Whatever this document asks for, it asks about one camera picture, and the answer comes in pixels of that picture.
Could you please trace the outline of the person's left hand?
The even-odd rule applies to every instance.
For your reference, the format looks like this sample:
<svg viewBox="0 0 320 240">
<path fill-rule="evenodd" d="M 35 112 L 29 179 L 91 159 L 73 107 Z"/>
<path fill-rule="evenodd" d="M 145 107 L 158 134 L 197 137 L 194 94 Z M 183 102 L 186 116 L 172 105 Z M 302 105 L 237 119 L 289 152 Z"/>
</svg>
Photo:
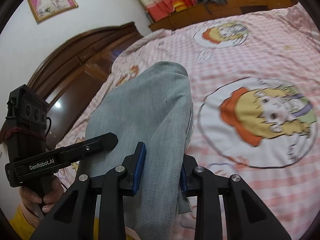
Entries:
<svg viewBox="0 0 320 240">
<path fill-rule="evenodd" d="M 63 187 L 60 179 L 57 176 L 52 176 L 52 191 L 43 198 L 24 186 L 19 189 L 19 194 L 22 200 L 20 204 L 22 214 L 32 226 L 37 227 L 41 221 L 42 212 L 37 211 L 36 208 L 39 207 L 39 204 L 44 203 L 42 211 L 48 213 L 63 195 Z"/>
</svg>

